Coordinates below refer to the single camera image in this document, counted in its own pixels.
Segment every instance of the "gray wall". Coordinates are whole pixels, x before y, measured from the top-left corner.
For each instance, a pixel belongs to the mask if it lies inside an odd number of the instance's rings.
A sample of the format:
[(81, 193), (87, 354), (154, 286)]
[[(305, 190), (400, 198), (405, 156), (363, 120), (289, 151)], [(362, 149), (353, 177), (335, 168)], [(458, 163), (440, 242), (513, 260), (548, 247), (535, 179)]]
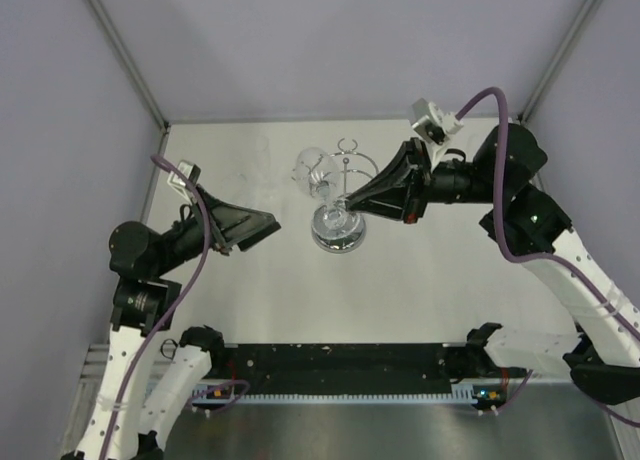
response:
[(594, 258), (640, 305), (640, 0), (604, 0), (532, 129), (545, 186)]
[(83, 0), (0, 0), (0, 450), (51, 459), (159, 133)]
[(171, 121), (228, 121), (518, 112), (583, 0), (103, 1)]

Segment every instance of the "metal base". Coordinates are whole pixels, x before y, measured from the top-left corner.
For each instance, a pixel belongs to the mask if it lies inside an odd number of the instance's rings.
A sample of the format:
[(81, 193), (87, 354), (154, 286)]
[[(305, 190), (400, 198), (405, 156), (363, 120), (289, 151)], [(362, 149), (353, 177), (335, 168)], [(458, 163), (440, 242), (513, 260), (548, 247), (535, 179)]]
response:
[[(342, 208), (344, 201), (336, 204)], [(367, 224), (360, 213), (342, 210), (332, 219), (331, 207), (322, 205), (313, 212), (311, 236), (320, 248), (330, 253), (348, 253), (360, 246), (367, 233)]]
[(619, 459), (608, 423), (570, 385), (527, 386), (498, 417), (463, 405), (236, 405), (209, 420), (182, 413), (164, 458)]

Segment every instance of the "gray surface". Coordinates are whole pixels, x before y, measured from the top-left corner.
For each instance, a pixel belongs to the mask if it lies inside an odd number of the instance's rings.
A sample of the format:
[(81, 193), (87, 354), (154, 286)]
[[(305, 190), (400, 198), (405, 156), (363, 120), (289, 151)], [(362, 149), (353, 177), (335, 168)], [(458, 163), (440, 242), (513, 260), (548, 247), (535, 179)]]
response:
[(0, 0), (0, 450), (55, 458), (159, 136), (82, 0)]
[(238, 406), (184, 413), (166, 460), (615, 460), (611, 424), (573, 386), (530, 386), (498, 418), (468, 407)]
[[(404, 115), (527, 96), (583, 0), (103, 0), (167, 117)], [(483, 102), (474, 113), (495, 113)]]
[(109, 12), (106, 11), (101, 0), (85, 1), (87, 2), (87, 6), (93, 13), (98, 27), (100, 28), (100, 30), (102, 30), (102, 33), (105, 36), (105, 40), (107, 40), (109, 46), (113, 51), (113, 54), (118, 59), (122, 70), (129, 77), (131, 86), (138, 94), (140, 101), (147, 108), (149, 115), (151, 115), (155, 120), (158, 129), (165, 130), (167, 120), (164, 118), (164, 115), (160, 111), (155, 98), (153, 98), (152, 93), (149, 91), (149, 87), (147, 86), (144, 78), (142, 78), (142, 75), (138, 70), (138, 66), (133, 61), (133, 58), (131, 58), (129, 49), (122, 42), (122, 38), (120, 37), (118, 30), (113, 25), (111, 17), (109, 16)]
[(531, 127), (547, 190), (603, 269), (640, 305), (639, 0), (604, 0)]
[(580, 41), (580, 38), (582, 38), (582, 33), (589, 26), (589, 21), (600, 7), (602, 1), (603, 0), (585, 0), (582, 7), (580, 7), (573, 23), (558, 46), (556, 53), (551, 58), (551, 61), (543, 75), (540, 77), (540, 81), (536, 85), (536, 88), (531, 92), (531, 96), (527, 100), (522, 112), (518, 115), (518, 118), (523, 125), (527, 124), (535, 114), (545, 93), (553, 85), (558, 73), (562, 70), (564, 63), (571, 55), (571, 52), (573, 52), (573, 49)]
[[(495, 123), (470, 119), (453, 146), (473, 155)], [(314, 244), (309, 222), (318, 204), (290, 180), (300, 150), (333, 151), (339, 138), (356, 138), (363, 152), (384, 164), (400, 139), (412, 134), (406, 120), (173, 126), (167, 158), (202, 159), (200, 183), (219, 198), (236, 194), (232, 175), (252, 178), (255, 139), (269, 138), (271, 178), (278, 188), (254, 206), (273, 212), (283, 229), (246, 253), (211, 255), (173, 318), (172, 334), (177, 338), (203, 322), (231, 343), (460, 342), (487, 321), (575, 331), (549, 289), (505, 262), (478, 226), (488, 205), (431, 205), (416, 229), (370, 216), (366, 240), (349, 255), (330, 255)], [(354, 187), (357, 181), (365, 179), (354, 178)], [(167, 228), (179, 205), (180, 197), (163, 181), (149, 225)], [(194, 263), (167, 278), (186, 283)]]

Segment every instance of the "metal floor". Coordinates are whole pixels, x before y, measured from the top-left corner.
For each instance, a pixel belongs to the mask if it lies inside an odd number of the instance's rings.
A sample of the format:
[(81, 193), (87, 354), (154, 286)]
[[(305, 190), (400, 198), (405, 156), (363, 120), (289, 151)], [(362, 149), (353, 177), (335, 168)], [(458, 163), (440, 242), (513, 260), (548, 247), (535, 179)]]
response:
[(571, 385), (531, 385), (499, 417), (454, 406), (237, 406), (185, 412), (166, 460), (621, 459), (610, 421)]

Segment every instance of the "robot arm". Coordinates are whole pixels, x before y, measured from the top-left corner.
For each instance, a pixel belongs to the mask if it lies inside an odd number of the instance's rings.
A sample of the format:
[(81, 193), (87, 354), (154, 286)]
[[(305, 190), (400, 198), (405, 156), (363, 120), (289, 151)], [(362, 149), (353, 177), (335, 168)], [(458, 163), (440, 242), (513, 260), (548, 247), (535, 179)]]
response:
[[(422, 218), (430, 202), (493, 201), (498, 127), (471, 162), (457, 150), (444, 154), (455, 153), (462, 158), (443, 161), (442, 150), (429, 132), (439, 131), (437, 122), (444, 117), (416, 113), (428, 105), (421, 100), (412, 109), (412, 118), (422, 119), (412, 120), (420, 138), (403, 142), (391, 163), (347, 198), (347, 209), (412, 224)], [(498, 367), (570, 377), (582, 391), (602, 403), (613, 405), (640, 396), (638, 310), (587, 252), (567, 214), (530, 183), (547, 161), (533, 134), (520, 125), (509, 124), (508, 140), (503, 192), (507, 245), (516, 256), (535, 254), (534, 260), (523, 263), (524, 267), (551, 289), (581, 331), (558, 336), (493, 325), (483, 340), (485, 353)], [(443, 145), (449, 141), (447, 135), (440, 137)], [(480, 225), (495, 240), (494, 222), (491, 211)], [(594, 288), (587, 288), (588, 283)], [(604, 295), (606, 301), (593, 290)]]
[[(195, 165), (181, 162), (178, 169), (195, 185), (199, 173)], [(169, 184), (184, 194), (185, 183), (178, 180), (172, 175)], [(228, 255), (235, 245), (246, 251), (280, 229), (269, 213), (226, 204), (201, 186), (195, 188), (206, 207), (214, 251)], [(180, 220), (167, 232), (159, 234), (142, 223), (126, 222), (109, 239), (109, 266), (120, 281), (113, 298), (107, 366), (85, 434), (63, 460), (162, 459), (169, 432), (194, 386), (222, 361), (222, 335), (207, 327), (188, 329), (174, 362), (145, 401), (151, 368), (171, 318), (159, 324), (182, 288), (160, 277), (203, 251), (202, 213), (192, 208), (191, 196), (185, 198), (191, 205), (180, 209)], [(130, 369), (136, 357), (135, 368)], [(124, 395), (116, 403), (125, 384)]]

